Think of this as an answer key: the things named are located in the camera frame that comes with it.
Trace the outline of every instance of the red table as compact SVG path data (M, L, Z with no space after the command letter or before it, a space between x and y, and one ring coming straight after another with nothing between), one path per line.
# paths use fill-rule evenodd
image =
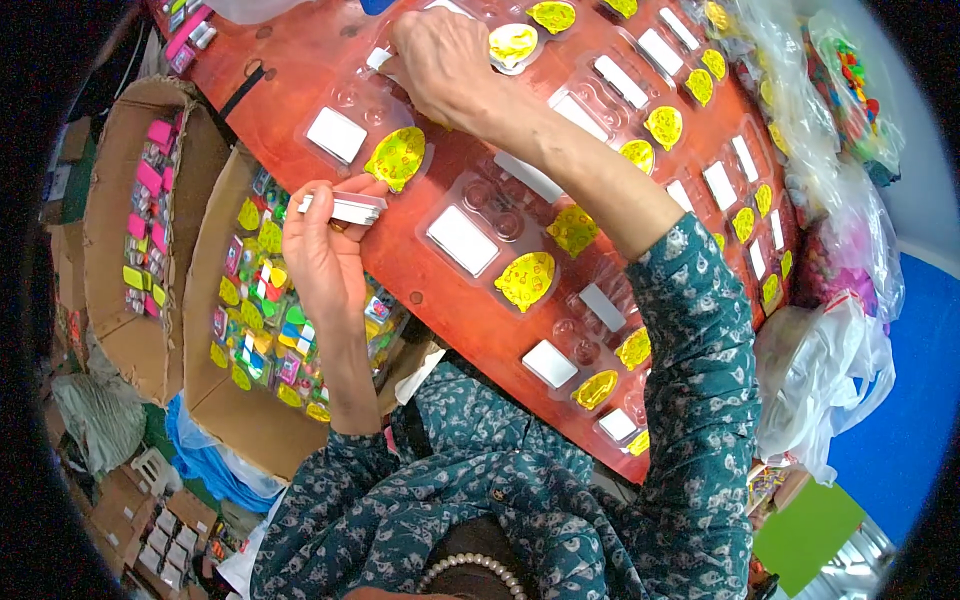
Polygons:
M537 60L516 77L544 101L567 81L583 56L591 50L619 44L613 37L612 22L601 13L599 5L573 2L577 24L570 35L562 41L549 42ZM363 163L382 135L368 135L353 168L348 170L336 168L332 159L304 137L304 132L324 105L363 103L368 97L382 100L387 108L403 107L408 102L401 89L382 76L365 71L363 65L374 45L385 44L386 23L403 11L425 4L426 0L398 0L385 13L373 17L363 14L356 2L307 2L272 21L246 27L214 15L210 22L219 34L199 53L186 75L218 110L234 98L235 106L227 114L227 123L286 189L295 190L312 179L340 180L362 172ZM522 10L513 13L518 16L510 17L509 2L484 4L480 0L464 0L459 4L474 14L495 13L488 19L494 26L510 20L529 22ZM648 27L665 31L657 18L662 6L672 8L689 25L674 0L659 0L640 2L639 12L623 27L634 36ZM156 18L165 31L165 15L156 10ZM704 41L703 32L691 29ZM675 49L681 49L676 39L670 42ZM795 254L796 219L783 191L781 168L773 159L775 150L763 128L762 117L733 80L735 77L731 78L729 67L713 99L706 108L700 108L657 77L639 55L634 54L630 64L647 84L653 106L665 101L678 108L684 118L684 134L674 150L664 152L655 143L657 166L653 177L663 185L681 179L708 228L726 232L727 261L748 282L754 325L759 326L764 320L758 299L759 284L749 272L746 248L732 240L724 214L713 202L701 172L715 159L723 159L728 172L735 170L730 140L744 133L760 172L761 180L757 183L767 182L772 187L773 208L780 209L786 248ZM255 83L241 97L237 90L249 79ZM387 112L385 118L389 122L392 115ZM554 335L555 325L571 318L581 322L584 311L576 304L576 294L595 279L598 270L621 267L622 258L602 233L576 261L554 245L552 254L560 264L559 282L555 282L556 289L545 300L525 315L499 298L496 290L468 280L462 270L452 266L422 236L424 219L425 215L438 214L442 205L450 202L444 197L464 171L476 171L478 164L482 166L480 170L495 169L491 162L493 150L466 134L447 132L421 115L416 115L415 121L425 132L427 142L435 145L434 155L425 174L421 169L401 194L389 199L390 209L364 242L366 268L433 331L531 411L626 478L641 482L649 466L649 453L639 457L624 454L594 427L596 420L613 406L623 406L626 401L636 409L642 401L642 377L630 385L618 386L612 399L589 413L569 399L551 399L547 387L520 363L520 358L543 339L551 340L570 356L570 348ZM504 187L510 190L517 185L522 188L515 180ZM734 187L740 189L741 197L749 195L746 181L735 182ZM544 226L557 207L536 197L524 210ZM769 246L767 221L758 222L756 236ZM553 244L548 237L545 241ZM511 258L498 258L489 269L498 275ZM594 338L602 354L597 364L610 360L620 337L607 334L602 339Z

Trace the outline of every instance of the cardboard box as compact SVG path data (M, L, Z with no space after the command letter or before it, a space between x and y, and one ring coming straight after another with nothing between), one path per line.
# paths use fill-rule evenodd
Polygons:
M147 129L183 111L170 197L167 305L162 323L125 308L124 242L133 181ZM107 358L139 394L164 406L183 388L181 307L206 201L228 148L192 84L154 77L131 84L113 105L93 166L84 234L90 326Z
M204 431L251 465L289 482L303 459L326 444L327 424L290 408L263 388L242 391L227 369L210 360L224 257L257 168L250 152L238 143L206 206L183 298L183 398Z

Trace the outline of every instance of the yellow sticker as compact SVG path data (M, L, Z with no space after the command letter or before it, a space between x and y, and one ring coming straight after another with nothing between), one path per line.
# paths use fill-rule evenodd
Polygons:
M790 275L791 269L793 269L793 253L791 251L786 251L783 253L783 258L780 259L780 272L782 273L784 279L786 279L786 276Z
M772 139L774 144L780 148L780 151L785 155L790 156L790 153L787 152L786 140L783 139L783 135L780 133L780 128L777 127L777 124L771 123L767 126L767 130L770 132L770 139Z
M585 381L571 396L587 410L596 408L616 387L617 374L614 370L600 371Z
M769 304L777 297L778 288L780 288L780 279L777 277L777 274L774 273L767 277L767 280L763 282L764 304Z
M163 291L163 288L159 285L154 286L154 302L157 306L163 306L164 302L167 301L167 293Z
M627 444L627 450L634 456L639 456L650 449L650 430L644 429L632 442Z
M220 348L216 342L210 342L210 360L221 369L227 368L227 356L224 354L224 349Z
M716 27L718 31L726 31L730 27L730 17L727 15L727 11L713 0L707 1L704 12L707 14L710 23L713 23L713 27Z
M700 57L700 61L707 66L707 69L710 70L713 77L717 78L718 82L727 75L727 62L723 55L713 48L707 48L704 55Z
M260 211L256 209L256 204L251 199L247 198L240 206L237 221L240 222L240 227L247 231L254 231L260 225Z
M750 239L750 234L754 232L755 218L754 210L749 206L744 206L736 211L736 216L733 217L733 231L741 244L746 244L747 240Z
M530 252L510 263L493 286L525 313L550 289L556 267L553 256L547 252Z
M574 204L561 210L546 232L557 241L558 246L576 258L593 243L600 228L580 206Z
M270 254L280 254L282 240L283 231L274 221L264 221L259 235L256 236L256 241Z
M244 371L240 365L233 363L233 370L230 371L230 379L244 392L250 391L250 378L247 377L247 372Z
M641 171L650 175L654 170L654 147L645 139L633 139L620 148L620 154L628 158Z
M249 300L240 302L240 317L253 329L263 328L263 315L260 314L260 309Z
M311 419L316 419L321 423L330 422L330 412L323 408L320 404L310 402L306 405L306 416Z
M636 14L636 0L604 0L610 8L623 15L623 18L629 19Z
M526 23L507 23L490 32L490 56L507 69L533 54L537 30Z
M277 386L276 397L280 398L286 404L289 404L294 408L301 408L301 406L303 406L303 399L299 394L297 394L297 391L285 383L281 383L279 386Z
M399 193L423 164L425 153L423 131L417 127L405 127L384 137L363 168Z
M233 282L226 276L220 277L220 298L230 306L236 306L240 302L237 286L233 285Z
M764 183L754 194L754 199L756 200L756 209L760 211L760 218L766 217L774 201L774 191Z
M144 275L145 274L139 269L128 267L127 265L124 265L123 267L124 283L138 290L142 290L146 287L143 281Z
M553 0L535 4L527 9L527 14L534 17L538 25L554 36L570 29L577 18L577 12L572 5Z
M680 134L684 132L684 118L680 111L673 107L658 107L650 113L643 127L650 130L665 151L670 152L680 139Z
M642 327L630 334L614 352L629 371L643 364L650 357L650 334Z
M705 69L693 69L686 78L686 88L693 98L705 107L713 97L713 79Z

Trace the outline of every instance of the white card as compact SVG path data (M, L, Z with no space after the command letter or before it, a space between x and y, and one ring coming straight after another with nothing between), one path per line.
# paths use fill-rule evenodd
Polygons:
M630 434L636 431L636 425L627 417L623 409L616 409L609 412L604 418L597 422L600 428L609 435L614 442L625 440Z
M736 157L740 160L740 166L743 167L743 174L747 176L747 181L753 183L758 180L760 175L756 172L754 158L750 156L750 151L747 149L747 142L743 140L743 135L738 135L732 139L731 144L733 144L733 149L736 150Z
M306 132L306 137L345 164L360 152L367 130L330 107L323 107Z
M553 107L558 113L573 121L580 127L584 128L584 131L592 135L593 137L599 139L600 141L607 143L607 132L604 131L600 124L596 120L587 114L587 111L580 106L580 104L573 99L569 93L564 94L563 98L560 99Z
M707 180L710 193L713 194L713 199L717 201L720 210L727 210L733 206L733 203L736 202L736 192L733 191L730 178L727 177L727 169L724 168L722 162L718 160L710 165L704 171L704 179Z
M676 75L677 71L683 68L684 60L654 30L648 29L636 42L670 77Z
M783 248L783 229L780 227L780 209L770 212L770 228L774 231L774 250Z
M754 240L750 245L750 260L754 263L754 273L759 280L767 272L767 265L763 262L763 253L760 251L760 240Z
M697 38L686 28L686 25L673 13L670 9L666 7L660 9L660 18L662 18L667 27L670 28L677 37L680 38L680 41L690 50L696 50L700 47L700 42L697 41Z
M542 340L527 352L521 362L554 389L562 387L570 377L577 374L573 363L566 360L566 357L546 340Z
M448 206L426 234L474 277L483 273L500 249L456 206Z
M543 199L551 204L556 202L564 194L564 191L559 185L554 183L552 179L548 178L536 167L523 162L519 158L514 158L512 155L501 151L493 157L493 162L507 173L516 177L534 192L543 196Z
M684 189L684 185L680 183L680 180L676 180L667 185L666 193L670 194L670 198L679 204L680 208L686 212L693 212L693 204L690 202L690 197L686 195L686 189Z
M616 309L607 295L600 291L596 283L591 283L580 293L580 300L607 326L610 331L617 331L627 324L627 319Z
M593 68L623 96L624 100L630 103L630 106L637 110L646 106L649 100L647 95L634 80L630 79L630 76L623 72L623 69L613 62L613 59L603 55L593 62Z

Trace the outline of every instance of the toy package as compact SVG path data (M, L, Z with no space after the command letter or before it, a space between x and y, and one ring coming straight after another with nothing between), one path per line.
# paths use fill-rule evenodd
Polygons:
M262 167L237 215L212 315L210 358L242 390L268 389L307 416L329 421L317 331L288 276L280 242L290 194ZM365 324L372 376L383 369L406 311L367 276Z

